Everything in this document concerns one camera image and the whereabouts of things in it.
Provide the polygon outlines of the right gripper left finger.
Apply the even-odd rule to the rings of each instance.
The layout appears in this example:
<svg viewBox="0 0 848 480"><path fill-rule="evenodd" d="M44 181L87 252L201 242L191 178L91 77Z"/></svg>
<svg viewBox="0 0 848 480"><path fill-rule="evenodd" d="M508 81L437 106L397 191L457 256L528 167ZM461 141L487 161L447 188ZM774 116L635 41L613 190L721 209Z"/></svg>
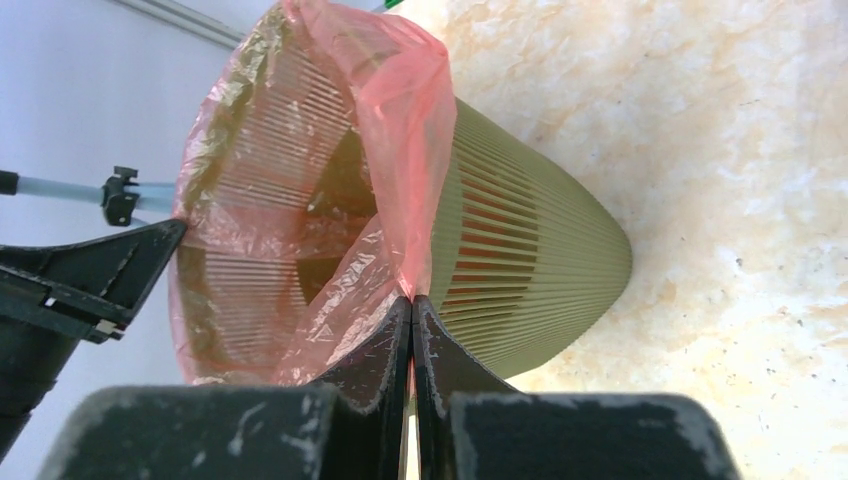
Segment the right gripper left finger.
<svg viewBox="0 0 848 480"><path fill-rule="evenodd" d="M299 387L110 387L71 414L43 479L402 479L411 302Z"/></svg>

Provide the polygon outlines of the red plastic trash bag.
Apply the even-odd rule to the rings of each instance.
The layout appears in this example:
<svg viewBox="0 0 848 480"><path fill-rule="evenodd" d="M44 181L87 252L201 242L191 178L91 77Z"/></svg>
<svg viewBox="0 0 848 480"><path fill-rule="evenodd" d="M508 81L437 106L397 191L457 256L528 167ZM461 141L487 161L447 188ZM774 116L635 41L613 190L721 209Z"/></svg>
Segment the red plastic trash bag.
<svg viewBox="0 0 848 480"><path fill-rule="evenodd" d="M198 113L176 184L170 273L186 380L302 385L425 293L458 108L419 25L282 1Z"/></svg>

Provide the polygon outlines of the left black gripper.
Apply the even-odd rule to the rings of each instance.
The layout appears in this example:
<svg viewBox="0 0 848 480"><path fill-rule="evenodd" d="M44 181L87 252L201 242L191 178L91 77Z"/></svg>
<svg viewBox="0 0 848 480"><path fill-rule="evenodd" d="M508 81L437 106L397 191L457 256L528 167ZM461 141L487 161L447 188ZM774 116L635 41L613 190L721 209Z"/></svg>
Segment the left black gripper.
<svg viewBox="0 0 848 480"><path fill-rule="evenodd" d="M187 231L169 219L81 243L1 247L1 456L80 340L120 340Z"/></svg>

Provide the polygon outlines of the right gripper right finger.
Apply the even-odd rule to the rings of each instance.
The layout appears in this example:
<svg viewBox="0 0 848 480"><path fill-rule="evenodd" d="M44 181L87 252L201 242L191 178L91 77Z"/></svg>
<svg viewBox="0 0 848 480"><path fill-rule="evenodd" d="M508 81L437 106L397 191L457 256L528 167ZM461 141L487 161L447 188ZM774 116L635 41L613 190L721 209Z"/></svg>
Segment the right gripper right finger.
<svg viewBox="0 0 848 480"><path fill-rule="evenodd" d="M412 304L424 479L736 479L715 419L672 394L518 391Z"/></svg>

